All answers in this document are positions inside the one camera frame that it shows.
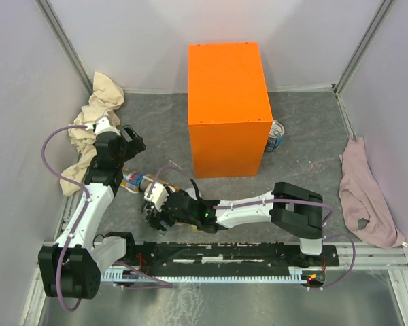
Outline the blue can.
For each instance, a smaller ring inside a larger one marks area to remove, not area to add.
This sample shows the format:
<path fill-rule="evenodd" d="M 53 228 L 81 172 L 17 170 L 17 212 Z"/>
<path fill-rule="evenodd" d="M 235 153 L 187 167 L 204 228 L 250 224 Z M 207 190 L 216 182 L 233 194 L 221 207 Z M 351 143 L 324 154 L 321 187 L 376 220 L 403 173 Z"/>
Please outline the blue can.
<path fill-rule="evenodd" d="M 268 135 L 265 151 L 273 152 L 282 143 L 285 134 L 285 128 L 281 122 L 274 120 Z"/>

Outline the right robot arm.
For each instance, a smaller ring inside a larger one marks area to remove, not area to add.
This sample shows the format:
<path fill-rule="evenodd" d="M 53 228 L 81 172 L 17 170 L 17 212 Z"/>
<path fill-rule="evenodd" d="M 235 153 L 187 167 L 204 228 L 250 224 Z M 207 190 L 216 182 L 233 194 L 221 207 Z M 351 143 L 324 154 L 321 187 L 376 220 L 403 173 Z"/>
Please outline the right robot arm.
<path fill-rule="evenodd" d="M 300 240 L 299 259 L 313 266 L 323 258 L 322 228 L 327 218 L 323 197 L 286 182 L 273 190 L 241 200 L 205 200 L 198 185 L 174 189 L 156 183 L 144 193 L 142 212 L 151 228 L 164 234 L 176 223 L 215 234 L 239 225 L 272 223 Z"/>

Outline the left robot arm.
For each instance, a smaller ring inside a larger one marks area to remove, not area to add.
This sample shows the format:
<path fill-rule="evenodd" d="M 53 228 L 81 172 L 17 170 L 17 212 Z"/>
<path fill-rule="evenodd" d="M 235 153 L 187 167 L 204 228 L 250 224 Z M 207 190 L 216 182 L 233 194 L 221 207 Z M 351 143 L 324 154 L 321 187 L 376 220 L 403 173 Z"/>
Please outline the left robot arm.
<path fill-rule="evenodd" d="M 59 300 L 92 299 L 98 292 L 101 275 L 115 262 L 133 263 L 137 256 L 129 232 L 111 232 L 102 243 L 93 240 L 107 207 L 123 180 L 124 163 L 146 148 L 143 138 L 131 126 L 116 130 L 97 122 L 96 154 L 84 180 L 78 183 L 82 197 L 70 222 L 54 244 L 43 245 L 38 264 L 44 291 Z"/>

